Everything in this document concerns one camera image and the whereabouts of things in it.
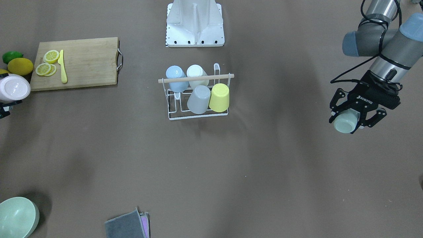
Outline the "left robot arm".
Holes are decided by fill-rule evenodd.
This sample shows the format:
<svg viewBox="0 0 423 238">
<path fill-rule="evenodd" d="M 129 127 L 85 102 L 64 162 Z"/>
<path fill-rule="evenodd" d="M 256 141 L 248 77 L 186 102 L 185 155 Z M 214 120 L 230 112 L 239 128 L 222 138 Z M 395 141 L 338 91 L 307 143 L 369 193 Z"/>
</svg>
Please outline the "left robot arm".
<svg viewBox="0 0 423 238">
<path fill-rule="evenodd" d="M 372 0 L 356 31 L 345 34 L 346 56 L 367 56 L 373 61 L 361 79 L 340 79 L 330 83 L 352 82 L 350 91 L 338 88 L 331 102 L 329 123 L 343 134 L 373 127 L 400 105 L 400 80 L 422 58 L 422 13 L 405 22 L 398 0 Z"/>
</svg>

